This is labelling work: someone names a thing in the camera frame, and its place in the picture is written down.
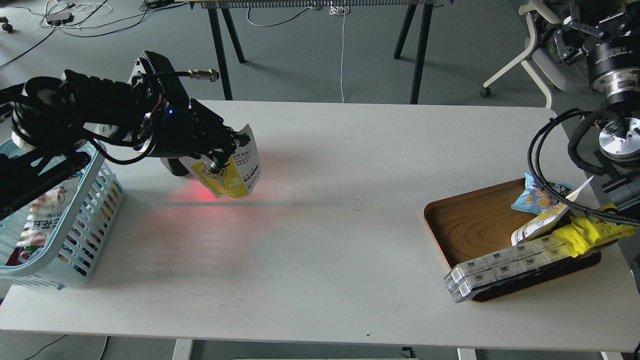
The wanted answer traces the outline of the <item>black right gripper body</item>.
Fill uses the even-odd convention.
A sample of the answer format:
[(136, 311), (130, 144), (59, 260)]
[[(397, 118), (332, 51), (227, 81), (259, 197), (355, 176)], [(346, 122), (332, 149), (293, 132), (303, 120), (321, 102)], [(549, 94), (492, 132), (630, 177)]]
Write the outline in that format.
[(638, 38), (615, 38), (596, 45), (586, 57), (589, 88), (606, 98), (639, 97)]

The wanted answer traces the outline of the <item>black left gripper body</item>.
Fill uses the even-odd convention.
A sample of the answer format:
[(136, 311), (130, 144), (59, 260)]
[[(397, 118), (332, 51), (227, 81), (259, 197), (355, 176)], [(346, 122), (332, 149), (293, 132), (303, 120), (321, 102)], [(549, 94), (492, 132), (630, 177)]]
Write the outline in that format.
[(173, 107), (167, 110), (153, 137), (155, 145), (150, 157), (203, 155), (212, 161), (226, 159), (224, 120), (198, 100), (190, 100), (186, 108)]

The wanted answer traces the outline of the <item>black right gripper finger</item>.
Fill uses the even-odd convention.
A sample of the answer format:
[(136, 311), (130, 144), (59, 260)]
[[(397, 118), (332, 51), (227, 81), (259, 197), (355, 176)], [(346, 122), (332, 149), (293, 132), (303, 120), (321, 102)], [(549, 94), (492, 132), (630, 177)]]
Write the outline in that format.
[(563, 63), (576, 61), (583, 55), (583, 36), (572, 28), (558, 28), (553, 32), (553, 44), (557, 51), (558, 59)]
[(615, 38), (624, 35), (630, 21), (628, 13), (610, 14), (593, 24), (581, 22), (576, 16), (571, 15), (562, 22), (564, 32), (578, 31), (595, 38)]

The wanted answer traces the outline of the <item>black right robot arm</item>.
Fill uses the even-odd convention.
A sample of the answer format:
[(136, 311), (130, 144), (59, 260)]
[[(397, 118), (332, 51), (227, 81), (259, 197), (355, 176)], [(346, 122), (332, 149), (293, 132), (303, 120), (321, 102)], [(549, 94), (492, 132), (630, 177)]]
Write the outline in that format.
[(585, 59), (589, 88), (605, 96), (600, 109), (570, 109), (551, 119), (528, 146), (530, 173), (544, 189), (549, 184), (540, 166), (546, 137), (562, 121), (579, 116), (569, 137), (567, 154), (580, 170), (604, 176), (602, 191), (617, 212), (595, 210), (551, 196), (573, 210), (615, 224), (639, 226), (639, 5), (627, 4), (594, 23), (583, 22), (576, 9), (560, 18), (552, 11), (538, 14), (549, 27), (547, 43), (561, 61)]

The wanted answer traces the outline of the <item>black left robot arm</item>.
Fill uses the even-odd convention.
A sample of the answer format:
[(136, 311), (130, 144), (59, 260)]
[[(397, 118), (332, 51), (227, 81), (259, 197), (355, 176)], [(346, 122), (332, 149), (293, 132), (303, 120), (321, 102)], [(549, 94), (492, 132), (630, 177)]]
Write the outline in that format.
[(128, 82), (66, 69), (60, 78), (38, 76), (1, 91), (1, 119), (22, 155), (1, 157), (1, 218), (5, 219), (84, 169), (91, 144), (121, 166), (162, 158), (184, 176), (180, 158), (205, 158), (220, 173), (250, 136), (189, 98), (180, 77), (215, 82), (213, 69), (176, 71), (167, 57), (146, 50)]

